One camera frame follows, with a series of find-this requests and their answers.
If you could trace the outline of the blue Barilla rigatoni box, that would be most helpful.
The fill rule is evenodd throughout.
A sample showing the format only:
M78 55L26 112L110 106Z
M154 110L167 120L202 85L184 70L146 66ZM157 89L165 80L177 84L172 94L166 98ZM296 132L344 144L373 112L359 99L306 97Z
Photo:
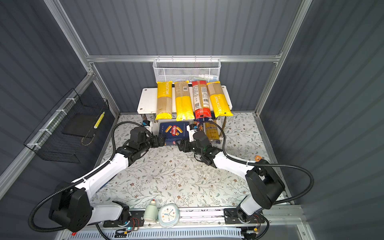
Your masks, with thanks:
M187 126L189 124L186 121L160 123L159 134L165 136L165 146L173 146L182 139L188 139Z

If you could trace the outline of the blue yellow spaghetti bag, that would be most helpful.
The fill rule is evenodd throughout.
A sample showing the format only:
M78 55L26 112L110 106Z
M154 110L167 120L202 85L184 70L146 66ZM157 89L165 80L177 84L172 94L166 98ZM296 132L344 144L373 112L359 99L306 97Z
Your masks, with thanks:
M204 130L211 143L219 144L221 142L219 131L216 125L211 123L204 123Z

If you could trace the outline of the yellow pasta bag tan window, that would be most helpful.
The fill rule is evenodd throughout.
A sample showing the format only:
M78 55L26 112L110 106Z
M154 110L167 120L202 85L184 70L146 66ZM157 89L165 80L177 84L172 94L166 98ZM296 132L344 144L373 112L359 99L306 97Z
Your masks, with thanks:
M207 83L208 93L213 106L215 117L233 116L220 82Z

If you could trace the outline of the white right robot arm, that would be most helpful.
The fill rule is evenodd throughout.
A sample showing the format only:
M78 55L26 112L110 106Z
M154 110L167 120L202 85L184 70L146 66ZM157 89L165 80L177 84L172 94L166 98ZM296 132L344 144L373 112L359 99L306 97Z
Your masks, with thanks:
M211 144L206 133L201 130L201 125L204 123L212 124L221 131L223 134L222 148ZM177 141L177 146L181 152L192 152L200 157L199 162L216 169L231 172L243 178L248 184L250 194L236 208L237 217L242 223L249 222L255 213L269 210L273 205L299 199L314 187L314 176L305 168L289 164L271 164L263 158L247 161L228 154L226 151L227 137L220 125L212 121L188 125L187 132L189 133L187 139ZM286 189L286 186L276 173L275 168L301 171L309 177L309 185L301 193L279 201L278 197Z

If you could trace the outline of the red yellow spaghetti bag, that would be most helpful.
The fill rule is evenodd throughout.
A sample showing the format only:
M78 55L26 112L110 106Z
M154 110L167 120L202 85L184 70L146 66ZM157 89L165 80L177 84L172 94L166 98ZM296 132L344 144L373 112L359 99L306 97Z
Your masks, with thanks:
M210 97L207 82L196 80L192 82L195 118L211 118Z

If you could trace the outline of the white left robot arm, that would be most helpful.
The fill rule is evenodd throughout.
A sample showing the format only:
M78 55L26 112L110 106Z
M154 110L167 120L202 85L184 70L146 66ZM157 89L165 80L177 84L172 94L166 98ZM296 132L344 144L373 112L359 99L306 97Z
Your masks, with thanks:
M144 125L136 124L130 132L126 145L116 148L109 160L71 183L57 185L56 191L44 198L31 211L29 227L36 232L51 233L61 230L79 232L87 225L103 221L118 221L126 225L131 220L130 208L126 204L113 201L110 204L91 205L96 192L121 171L142 158L149 149L163 147L165 135L153 135ZM49 218L59 224L55 228L36 225L34 217L46 202L51 202Z

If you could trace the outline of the blue Barilla spaghetti box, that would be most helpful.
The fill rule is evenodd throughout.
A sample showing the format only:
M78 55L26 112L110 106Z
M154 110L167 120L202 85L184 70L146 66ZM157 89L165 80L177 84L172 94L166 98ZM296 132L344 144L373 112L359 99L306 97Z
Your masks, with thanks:
M199 126L199 130L200 131L203 131L204 130L204 121L205 121L206 119L205 118L200 118L200 119L195 119L194 120L194 124L196 125L196 126Z

